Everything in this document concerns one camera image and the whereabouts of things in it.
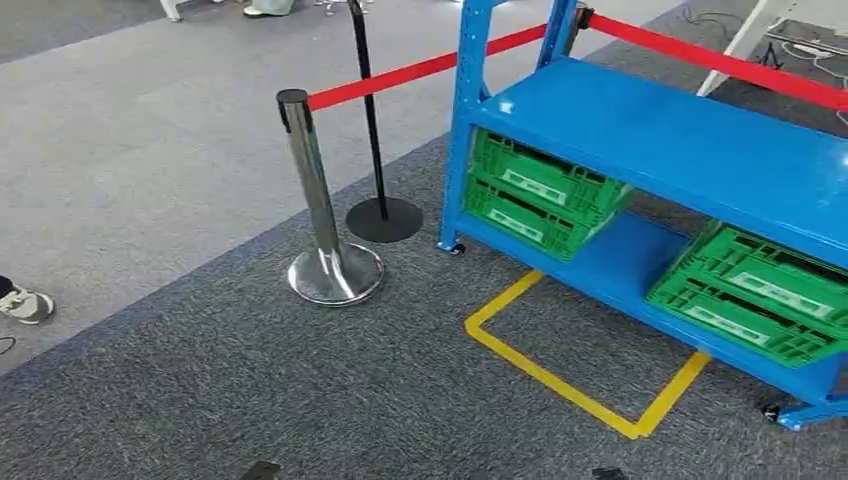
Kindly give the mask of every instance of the black stanchion post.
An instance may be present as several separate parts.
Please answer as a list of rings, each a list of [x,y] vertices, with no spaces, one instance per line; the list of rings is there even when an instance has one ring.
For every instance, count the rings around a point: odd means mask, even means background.
[[[368,37],[365,33],[365,18],[359,0],[348,0],[356,36],[356,54],[359,73],[363,79],[371,78],[371,59],[368,55]],[[421,229],[424,216],[421,209],[406,200],[386,196],[383,180],[383,160],[380,154],[380,138],[377,133],[377,111],[374,95],[364,97],[365,118],[368,123],[368,139],[371,158],[374,162],[374,182],[377,198],[355,205],[347,214],[350,231],[359,238],[371,242],[393,243],[415,235]]]

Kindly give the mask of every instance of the blue metal shelf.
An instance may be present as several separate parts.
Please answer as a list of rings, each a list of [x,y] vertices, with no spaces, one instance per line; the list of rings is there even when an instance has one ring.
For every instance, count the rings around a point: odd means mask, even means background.
[[[848,268],[846,139],[574,59],[468,120]]]
[[[480,126],[848,268],[848,140],[567,57],[576,0],[553,0],[536,71],[490,97],[483,83],[493,0],[465,0],[438,246],[477,240],[805,402],[792,429],[848,416],[832,389],[848,353],[785,368],[645,303],[685,238],[621,214],[568,263],[462,212]]]
[[[686,237],[622,212],[569,262],[560,262],[469,215],[463,233],[597,298],[714,358],[747,371],[810,404],[823,404],[839,374],[838,356],[786,368],[645,303],[645,294],[686,243]]]

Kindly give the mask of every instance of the red barrier tape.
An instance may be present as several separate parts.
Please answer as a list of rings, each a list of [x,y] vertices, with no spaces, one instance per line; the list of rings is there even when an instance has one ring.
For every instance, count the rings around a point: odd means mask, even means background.
[[[589,27],[664,55],[711,70],[718,70],[775,92],[838,111],[848,110],[848,92],[797,75],[772,70],[758,63],[733,58],[598,14],[593,14],[589,18]]]
[[[533,40],[542,38],[544,35],[545,24],[541,24],[496,38],[486,44],[486,55],[494,55],[510,48],[530,43]],[[421,63],[390,70],[365,80],[351,82],[310,95],[309,108],[320,110],[322,108],[332,107],[333,105],[379,92],[380,90],[385,90],[401,83],[426,77],[427,75],[432,75],[455,66],[456,52],[440,55]]]

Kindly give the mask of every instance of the yellow tape marking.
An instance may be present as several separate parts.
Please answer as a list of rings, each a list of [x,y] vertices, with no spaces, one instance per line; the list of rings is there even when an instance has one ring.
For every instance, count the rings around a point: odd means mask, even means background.
[[[545,386],[557,392],[578,407],[594,415],[610,427],[616,429],[625,437],[635,440],[640,436],[646,437],[650,435],[657,425],[659,425],[663,417],[668,414],[671,407],[674,406],[675,402],[677,402],[677,399],[680,398],[707,362],[709,362],[709,355],[702,352],[696,352],[692,355],[692,357],[686,361],[686,364],[683,365],[683,368],[674,375],[671,381],[663,388],[659,395],[657,395],[651,405],[648,406],[648,409],[645,410],[645,413],[642,414],[639,421],[634,424],[607,407],[601,405],[596,400],[593,400],[583,392],[580,392],[576,388],[565,383],[556,375],[537,365],[529,358],[525,357],[509,345],[482,329],[483,323],[492,318],[496,313],[513,302],[516,298],[520,297],[533,285],[537,284],[542,278],[544,278],[544,274],[538,270],[533,270],[523,276],[503,293],[492,299],[492,301],[468,317],[465,320],[465,331],[472,338],[489,347],[493,352],[507,359],[510,363],[521,370],[524,370],[528,375],[542,382]]]

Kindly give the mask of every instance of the green crate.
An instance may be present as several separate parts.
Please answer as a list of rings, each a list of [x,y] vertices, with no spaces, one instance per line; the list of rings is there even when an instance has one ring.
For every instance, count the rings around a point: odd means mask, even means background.
[[[800,367],[848,348],[791,319],[683,273],[664,277],[648,302],[787,367]]]
[[[584,225],[607,218],[633,190],[629,185],[477,129],[470,165],[473,175],[486,174],[530,196],[530,203]]]
[[[848,272],[832,265],[714,221],[675,268],[827,335],[848,339]]]
[[[610,212],[607,218],[594,225],[581,225],[546,212],[473,175],[469,176],[465,187],[463,209],[560,260],[569,260],[615,214]]]

